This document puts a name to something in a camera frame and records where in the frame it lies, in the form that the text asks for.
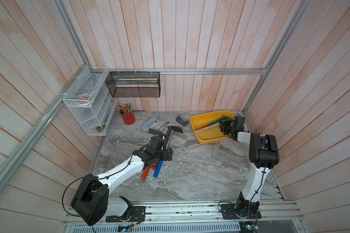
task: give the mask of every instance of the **green handle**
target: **green handle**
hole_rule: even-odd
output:
[[[210,125],[215,124],[215,123],[217,123],[217,122],[219,122],[221,120],[226,120],[226,119],[228,119],[228,117],[222,116],[221,118],[214,120],[213,122],[207,124],[206,126],[210,126]]]

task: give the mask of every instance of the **black mesh basket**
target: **black mesh basket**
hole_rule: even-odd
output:
[[[159,97],[159,72],[110,72],[106,79],[112,97]]]

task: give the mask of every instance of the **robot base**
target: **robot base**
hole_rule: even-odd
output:
[[[236,204],[223,204],[220,205],[222,209],[223,219],[246,219],[246,218],[262,218],[258,209],[259,202],[249,202],[245,200],[242,192],[236,201]]]
[[[116,223],[116,222],[131,222],[132,216],[134,217],[134,222],[143,222],[145,220],[145,206],[134,206],[131,209],[132,211],[128,214],[124,214],[121,217],[118,216],[107,216],[107,223]]]
[[[239,217],[237,215],[237,213],[235,211],[236,204],[222,204],[219,206],[222,210],[223,219],[225,219],[225,220],[244,219],[244,217]],[[261,212],[259,212],[259,210],[257,210],[256,213],[250,214],[250,215],[251,215],[250,219],[254,219],[256,215],[257,215],[257,218],[262,218]]]

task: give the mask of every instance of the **blue handle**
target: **blue handle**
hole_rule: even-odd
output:
[[[161,170],[161,167],[162,167],[162,163],[163,163],[163,161],[158,162],[158,166],[157,166],[156,170],[154,171],[153,177],[155,177],[155,178],[158,177],[159,171]]]

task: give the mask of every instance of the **mounting plate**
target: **mounting plate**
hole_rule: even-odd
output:
[[[222,210],[223,219],[225,219],[225,220],[241,219],[236,214],[235,205],[236,204],[222,204],[222,205],[219,205],[221,210]],[[259,210],[257,210],[257,213],[253,214],[250,218],[254,219],[254,218],[256,218],[255,217],[256,215],[257,215],[257,218],[262,218],[261,212]]]
[[[134,217],[134,222],[143,222],[145,220],[145,206],[134,206],[132,208],[132,215]],[[132,218],[129,218],[128,220],[124,220],[118,216],[107,216],[106,217],[107,223],[117,223],[117,222],[119,223],[119,222],[126,222],[126,221],[131,222]]]

